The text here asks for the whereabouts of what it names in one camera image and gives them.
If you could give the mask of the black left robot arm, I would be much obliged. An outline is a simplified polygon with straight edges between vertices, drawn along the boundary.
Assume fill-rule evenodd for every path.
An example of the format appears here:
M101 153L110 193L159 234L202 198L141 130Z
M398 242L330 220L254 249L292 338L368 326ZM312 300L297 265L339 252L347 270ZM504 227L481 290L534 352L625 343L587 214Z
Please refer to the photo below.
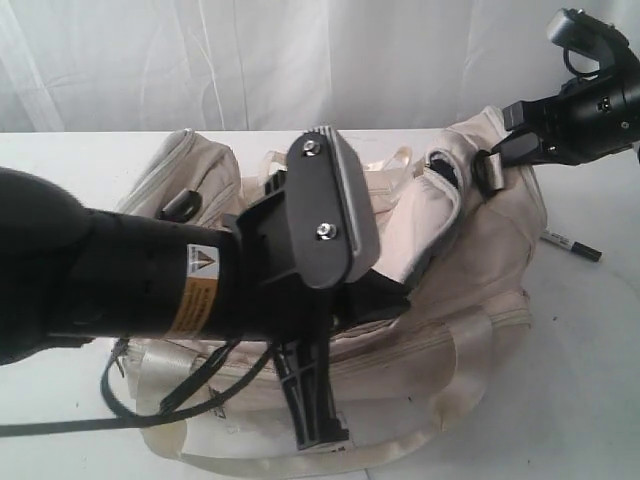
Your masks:
M106 419L5 425L5 437L155 427L234 398L273 363L308 448L341 441L329 380L332 334L409 309L407 288L372 268L355 274L354 225L333 172L289 169L221 229L187 223L182 203L156 218L90 209L42 178L1 173L1 361L136 338L215 340L217 349L148 414L108 378Z

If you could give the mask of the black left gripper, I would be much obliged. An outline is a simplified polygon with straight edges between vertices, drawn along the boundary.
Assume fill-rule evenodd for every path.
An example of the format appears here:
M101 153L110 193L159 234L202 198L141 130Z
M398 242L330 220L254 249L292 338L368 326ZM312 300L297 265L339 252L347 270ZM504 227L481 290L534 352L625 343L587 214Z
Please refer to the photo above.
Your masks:
M343 442L329 379L329 338L393 320L411 308L410 288L371 269L352 283L319 290L297 271L285 206L287 172L273 174L246 210L226 221L238 240L236 332L267 340L293 422L296 445Z

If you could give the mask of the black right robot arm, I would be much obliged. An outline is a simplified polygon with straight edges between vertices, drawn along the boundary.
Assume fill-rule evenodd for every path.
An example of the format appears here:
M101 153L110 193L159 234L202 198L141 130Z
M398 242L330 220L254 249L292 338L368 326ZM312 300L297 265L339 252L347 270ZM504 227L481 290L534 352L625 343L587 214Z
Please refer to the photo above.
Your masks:
M563 50L572 78L555 96L502 110L509 135L492 154L505 168L578 166L639 142L639 58L612 24L578 9L560 9L547 38Z

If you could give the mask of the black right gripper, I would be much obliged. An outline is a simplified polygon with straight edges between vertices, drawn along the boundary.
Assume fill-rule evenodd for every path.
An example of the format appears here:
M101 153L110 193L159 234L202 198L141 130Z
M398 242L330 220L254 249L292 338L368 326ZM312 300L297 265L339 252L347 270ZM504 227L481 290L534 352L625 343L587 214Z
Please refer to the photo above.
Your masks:
M506 131L492 148L503 168L547 163L581 165L639 142L639 81L575 83L560 94L502 109Z

